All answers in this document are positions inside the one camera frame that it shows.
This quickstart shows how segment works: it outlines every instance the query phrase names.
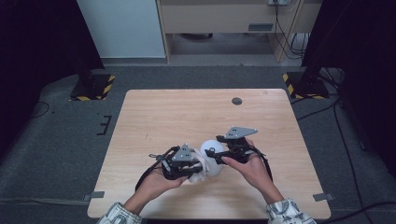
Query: electrical outlet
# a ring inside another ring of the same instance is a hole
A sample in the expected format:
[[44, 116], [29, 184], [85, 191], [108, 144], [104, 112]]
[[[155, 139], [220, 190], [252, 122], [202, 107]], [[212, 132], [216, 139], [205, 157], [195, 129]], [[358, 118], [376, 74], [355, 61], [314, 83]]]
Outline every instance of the electrical outlet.
[[286, 6], [290, 5], [291, 0], [268, 0], [269, 6], [279, 5], [279, 6]]

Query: person's right hand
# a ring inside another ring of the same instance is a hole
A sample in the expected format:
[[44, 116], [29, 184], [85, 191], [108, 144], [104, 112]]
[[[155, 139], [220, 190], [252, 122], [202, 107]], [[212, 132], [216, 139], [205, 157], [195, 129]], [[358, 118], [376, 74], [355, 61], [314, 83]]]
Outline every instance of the person's right hand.
[[[247, 142], [251, 146], [254, 146], [252, 141], [247, 139]], [[223, 157], [221, 159], [227, 165], [241, 173], [246, 181], [262, 194], [267, 203], [275, 203], [283, 200], [282, 194], [272, 182], [262, 158], [257, 153], [252, 153], [247, 163], [240, 163], [230, 157]]]

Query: white cabinet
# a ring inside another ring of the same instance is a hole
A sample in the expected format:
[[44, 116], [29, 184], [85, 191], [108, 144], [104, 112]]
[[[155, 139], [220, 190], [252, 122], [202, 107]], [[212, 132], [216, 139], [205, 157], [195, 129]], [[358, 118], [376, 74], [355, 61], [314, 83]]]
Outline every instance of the white cabinet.
[[155, 0], [78, 0], [101, 58], [165, 58]]

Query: hand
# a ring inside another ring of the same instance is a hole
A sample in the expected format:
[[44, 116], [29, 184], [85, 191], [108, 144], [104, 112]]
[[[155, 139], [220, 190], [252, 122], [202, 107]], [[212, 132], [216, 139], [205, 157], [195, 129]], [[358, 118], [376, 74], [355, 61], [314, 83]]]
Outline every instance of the hand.
[[161, 164], [158, 164], [155, 169], [146, 176], [134, 195], [128, 199], [124, 208], [136, 215], [139, 215], [149, 201], [158, 198], [169, 189], [180, 187], [186, 179], [186, 176], [176, 180], [166, 179], [163, 176]]
[[[247, 139], [247, 142], [254, 147], [251, 140]], [[271, 181], [262, 162], [262, 158], [257, 153], [252, 153], [247, 163], [240, 163], [229, 157], [223, 157], [221, 159], [227, 165], [241, 173], [246, 181], [262, 194], [267, 203], [275, 203], [283, 200], [283, 196]]]

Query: wooden table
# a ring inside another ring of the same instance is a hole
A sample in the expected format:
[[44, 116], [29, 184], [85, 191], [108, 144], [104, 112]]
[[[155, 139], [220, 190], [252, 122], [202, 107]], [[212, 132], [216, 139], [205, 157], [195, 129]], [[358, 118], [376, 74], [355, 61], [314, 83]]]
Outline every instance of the wooden table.
[[[234, 105], [232, 99], [242, 99]], [[200, 148], [232, 126], [258, 129], [250, 135], [270, 162], [274, 182], [313, 218], [330, 217], [315, 168], [306, 149], [289, 98], [283, 90], [133, 90], [128, 91], [117, 121], [88, 215], [100, 217], [114, 202], [124, 203], [139, 177], [163, 154], [188, 143]], [[205, 182], [183, 183], [150, 202], [148, 218], [266, 218], [260, 193], [234, 169], [224, 166]]]

